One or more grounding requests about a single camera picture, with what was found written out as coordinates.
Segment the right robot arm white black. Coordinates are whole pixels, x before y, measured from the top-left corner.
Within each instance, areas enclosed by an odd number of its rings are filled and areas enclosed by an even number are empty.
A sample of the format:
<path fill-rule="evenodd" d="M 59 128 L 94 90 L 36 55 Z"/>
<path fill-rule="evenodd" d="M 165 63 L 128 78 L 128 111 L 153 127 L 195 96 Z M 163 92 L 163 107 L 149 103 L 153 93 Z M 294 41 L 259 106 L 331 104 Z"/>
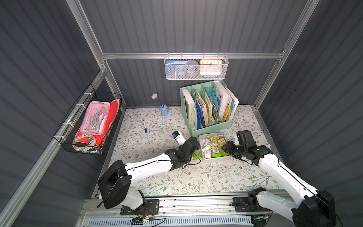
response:
<path fill-rule="evenodd" d="M 311 186 L 287 166 L 265 145 L 257 146 L 250 131 L 238 131 L 238 143 L 228 141 L 222 150 L 240 161 L 250 160 L 269 173 L 290 195 L 287 200 L 259 187 L 249 192 L 248 207 L 269 209 L 289 219 L 297 227 L 334 227 L 339 221 L 334 197 Z"/>

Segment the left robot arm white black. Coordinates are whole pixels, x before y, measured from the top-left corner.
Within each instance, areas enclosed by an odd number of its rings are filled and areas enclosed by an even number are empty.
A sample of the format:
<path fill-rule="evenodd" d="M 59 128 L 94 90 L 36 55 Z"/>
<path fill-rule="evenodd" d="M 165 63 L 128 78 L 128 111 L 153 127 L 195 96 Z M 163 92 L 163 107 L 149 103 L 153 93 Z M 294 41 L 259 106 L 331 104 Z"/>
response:
<path fill-rule="evenodd" d="M 163 154 L 137 163 L 123 163 L 117 160 L 98 179 L 102 205 L 106 209 L 118 205 L 131 210 L 143 209 L 146 205 L 144 194 L 133 190 L 134 183 L 145 178 L 168 173 L 188 165 L 195 151 L 200 149 L 197 138 L 190 137 L 183 145 L 165 151 Z"/>

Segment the white cookie storage box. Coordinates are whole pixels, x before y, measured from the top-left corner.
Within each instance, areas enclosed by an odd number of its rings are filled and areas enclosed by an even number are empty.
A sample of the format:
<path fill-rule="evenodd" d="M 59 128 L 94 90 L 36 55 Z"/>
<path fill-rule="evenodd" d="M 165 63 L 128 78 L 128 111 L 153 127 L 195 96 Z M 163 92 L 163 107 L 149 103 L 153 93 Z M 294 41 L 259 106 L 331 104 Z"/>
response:
<path fill-rule="evenodd" d="M 203 162 L 226 161 L 230 158 L 230 155 L 222 149 L 222 146 L 226 145 L 226 138 L 222 132 L 203 134 L 198 139 L 201 145 L 199 151 Z"/>

